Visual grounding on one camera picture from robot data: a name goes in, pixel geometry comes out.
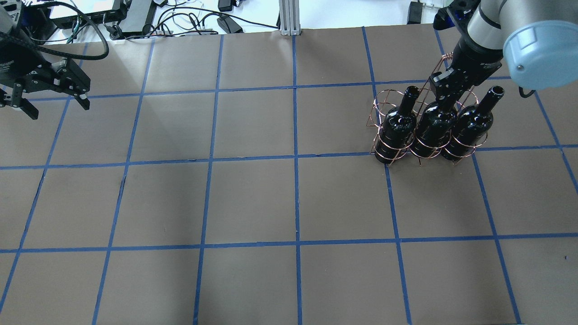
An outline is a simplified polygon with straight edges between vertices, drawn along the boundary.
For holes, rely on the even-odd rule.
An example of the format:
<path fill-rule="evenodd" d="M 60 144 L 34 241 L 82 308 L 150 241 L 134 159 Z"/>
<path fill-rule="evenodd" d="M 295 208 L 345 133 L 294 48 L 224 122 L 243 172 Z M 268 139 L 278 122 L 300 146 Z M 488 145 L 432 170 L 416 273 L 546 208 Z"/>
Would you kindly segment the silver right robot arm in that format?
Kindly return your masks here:
<path fill-rule="evenodd" d="M 523 89 L 576 82 L 577 9 L 575 0 L 454 0 L 439 9 L 433 28 L 455 27 L 461 36 L 450 66 L 429 78 L 435 98 L 458 100 L 503 62 Z"/>

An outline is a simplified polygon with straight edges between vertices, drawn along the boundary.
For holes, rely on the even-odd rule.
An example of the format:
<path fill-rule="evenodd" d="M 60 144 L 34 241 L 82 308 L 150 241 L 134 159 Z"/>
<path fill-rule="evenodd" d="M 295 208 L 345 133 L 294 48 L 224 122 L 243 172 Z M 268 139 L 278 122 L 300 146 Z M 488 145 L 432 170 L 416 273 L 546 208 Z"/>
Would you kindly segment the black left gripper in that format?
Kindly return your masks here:
<path fill-rule="evenodd" d="M 0 106 L 21 110 L 37 120 L 39 111 L 27 99 L 28 94 L 54 91 L 72 95 L 78 104 L 89 110 L 87 93 L 91 79 L 72 59 L 62 57 L 58 61 L 47 61 L 34 49 L 1 39 L 1 84 L 12 87 L 12 94 L 0 89 Z"/>

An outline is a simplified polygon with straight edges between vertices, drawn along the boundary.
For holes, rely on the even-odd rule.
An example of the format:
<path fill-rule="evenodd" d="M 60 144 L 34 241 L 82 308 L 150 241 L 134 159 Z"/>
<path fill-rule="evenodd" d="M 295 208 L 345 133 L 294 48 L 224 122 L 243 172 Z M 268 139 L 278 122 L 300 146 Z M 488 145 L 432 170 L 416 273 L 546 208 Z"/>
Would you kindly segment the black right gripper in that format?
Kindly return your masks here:
<path fill-rule="evenodd" d="M 457 101 L 466 90 L 479 86 L 499 70 L 502 58 L 502 50 L 487 49 L 469 38 L 461 38 L 450 65 L 429 77 L 436 101 Z"/>

